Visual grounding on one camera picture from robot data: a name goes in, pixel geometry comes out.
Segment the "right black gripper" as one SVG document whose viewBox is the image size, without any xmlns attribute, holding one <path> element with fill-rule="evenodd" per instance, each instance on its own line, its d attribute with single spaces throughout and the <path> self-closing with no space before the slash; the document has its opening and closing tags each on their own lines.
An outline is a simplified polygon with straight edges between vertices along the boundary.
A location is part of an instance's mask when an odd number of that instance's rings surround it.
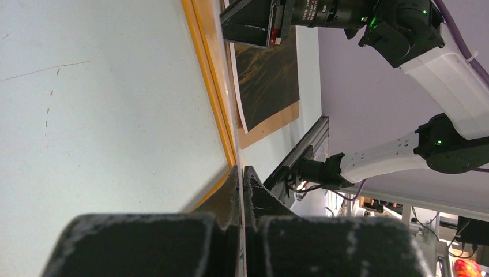
<svg viewBox="0 0 489 277">
<path fill-rule="evenodd" d="M 266 49 L 279 45 L 292 26 L 342 29 L 352 39 L 372 18 L 378 1 L 306 0 L 278 1 L 271 33 L 271 0 L 237 0 L 220 13 L 226 42 Z"/>
</svg>

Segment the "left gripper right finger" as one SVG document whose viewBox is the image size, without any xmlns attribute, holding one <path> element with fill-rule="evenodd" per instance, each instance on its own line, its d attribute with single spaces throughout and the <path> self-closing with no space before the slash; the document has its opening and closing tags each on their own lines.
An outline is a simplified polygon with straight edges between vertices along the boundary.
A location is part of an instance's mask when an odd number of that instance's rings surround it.
<svg viewBox="0 0 489 277">
<path fill-rule="evenodd" d="M 399 220 L 300 217 L 243 172 L 248 276 L 432 276 Z"/>
</svg>

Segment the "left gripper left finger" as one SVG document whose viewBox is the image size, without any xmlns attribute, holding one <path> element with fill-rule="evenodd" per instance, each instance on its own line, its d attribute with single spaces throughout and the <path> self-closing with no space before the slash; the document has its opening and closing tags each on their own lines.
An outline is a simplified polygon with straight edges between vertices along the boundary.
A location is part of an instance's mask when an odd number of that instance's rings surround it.
<svg viewBox="0 0 489 277">
<path fill-rule="evenodd" d="M 181 214 L 83 214 L 60 234 L 43 276 L 235 276 L 239 176 Z"/>
</svg>

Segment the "orange wooden picture frame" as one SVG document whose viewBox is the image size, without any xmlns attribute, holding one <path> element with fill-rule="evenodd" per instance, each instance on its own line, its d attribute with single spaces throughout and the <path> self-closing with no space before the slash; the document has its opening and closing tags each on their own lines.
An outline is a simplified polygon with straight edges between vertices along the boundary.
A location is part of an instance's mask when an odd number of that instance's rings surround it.
<svg viewBox="0 0 489 277">
<path fill-rule="evenodd" d="M 234 120 L 228 98 L 228 65 L 219 17 L 221 2 L 186 0 L 181 4 L 227 161 L 224 174 L 219 175 L 217 181 L 211 182 L 211 188 L 204 190 L 204 196 L 193 207 L 197 209 L 222 187 L 227 175 L 238 163 L 238 154 L 232 126 Z"/>
</svg>

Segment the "clear acrylic sheet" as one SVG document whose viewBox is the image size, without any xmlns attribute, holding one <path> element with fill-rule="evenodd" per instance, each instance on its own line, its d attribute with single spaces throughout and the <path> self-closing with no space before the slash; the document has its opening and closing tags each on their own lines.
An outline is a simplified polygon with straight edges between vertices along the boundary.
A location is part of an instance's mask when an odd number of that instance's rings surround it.
<svg viewBox="0 0 489 277">
<path fill-rule="evenodd" d="M 245 228 L 245 211 L 244 211 L 244 185 L 243 185 L 243 167 L 242 157 L 239 148 L 238 127 L 237 127 L 237 111 L 235 89 L 232 74 L 230 73 L 230 62 L 228 58 L 229 45 L 224 40 L 224 35 L 221 27 L 220 13 L 222 11 L 222 1 L 211 1 L 211 10 L 216 28 L 217 42 L 219 44 L 219 66 L 222 68 L 221 78 L 225 84 L 224 106 L 227 113 L 227 120 L 230 127 L 230 139 L 233 146 L 235 164 L 238 174 L 238 203 L 240 213 L 240 234 L 239 234 L 239 253 L 238 253 L 238 276 L 247 276 L 247 253 L 246 253 L 246 228 Z"/>
</svg>

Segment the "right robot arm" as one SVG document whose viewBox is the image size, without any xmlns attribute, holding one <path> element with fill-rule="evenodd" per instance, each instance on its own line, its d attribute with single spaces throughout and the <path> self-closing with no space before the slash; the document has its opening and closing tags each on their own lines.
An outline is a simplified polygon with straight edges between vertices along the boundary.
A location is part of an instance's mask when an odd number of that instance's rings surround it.
<svg viewBox="0 0 489 277">
<path fill-rule="evenodd" d="M 317 28 L 321 84 L 335 142 L 364 150 L 324 162 L 293 151 L 268 188 L 298 181 L 329 190 L 407 170 L 488 169 L 488 73 L 442 1 L 236 1 L 221 14 L 226 40 L 278 45 L 293 26 Z"/>
</svg>

